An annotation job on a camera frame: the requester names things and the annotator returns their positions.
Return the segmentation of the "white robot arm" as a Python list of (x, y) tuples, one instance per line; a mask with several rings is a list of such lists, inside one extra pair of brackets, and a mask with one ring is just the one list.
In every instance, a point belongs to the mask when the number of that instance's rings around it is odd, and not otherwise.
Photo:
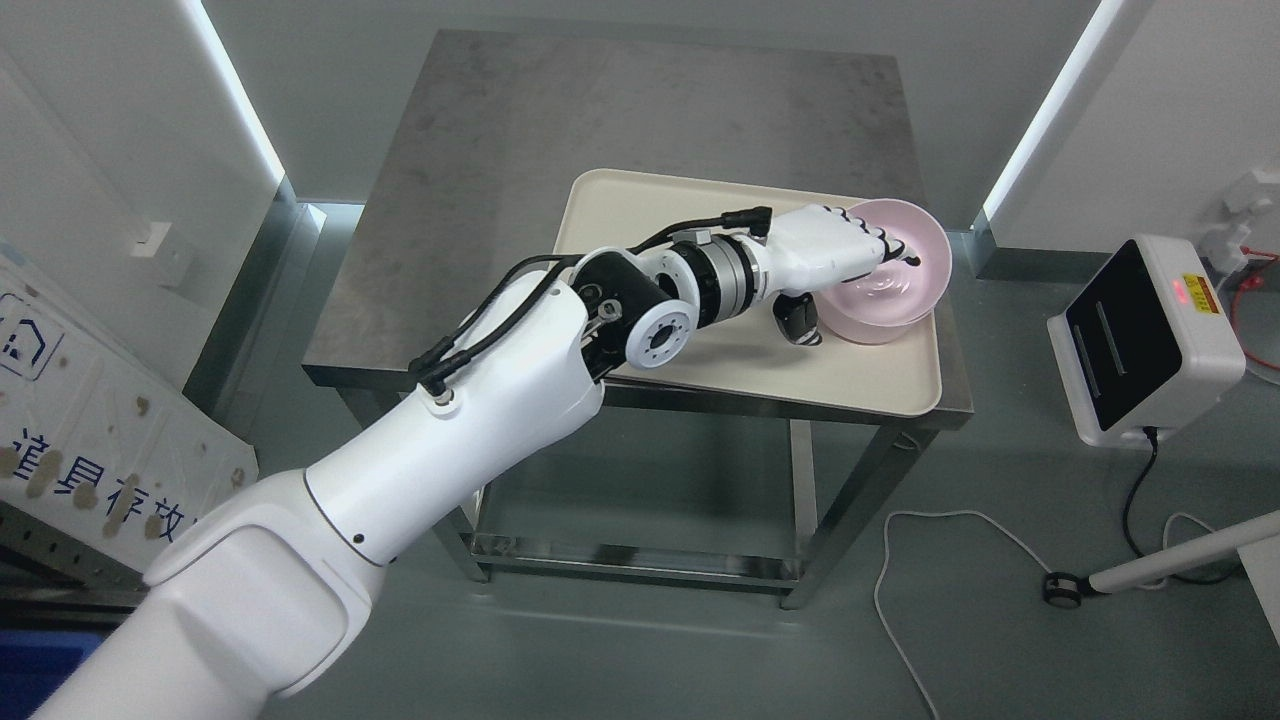
[(518, 263), (411, 364), (413, 388), (338, 450), (220, 505), (145, 573), (148, 593), (37, 719), (256, 719), (355, 642), (387, 569), (468, 496), (600, 410), (603, 375), (658, 366), (733, 315), (733, 232), (680, 222), (634, 249)]

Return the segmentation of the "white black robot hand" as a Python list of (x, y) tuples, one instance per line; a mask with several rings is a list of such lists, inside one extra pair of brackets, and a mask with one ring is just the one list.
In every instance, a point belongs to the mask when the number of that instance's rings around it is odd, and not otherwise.
[(739, 242), (758, 274), (751, 304), (769, 300), (780, 333), (796, 346), (822, 342), (814, 293), (861, 279), (886, 263), (920, 264), (896, 234), (846, 208), (819, 204), (773, 215), (765, 236)]

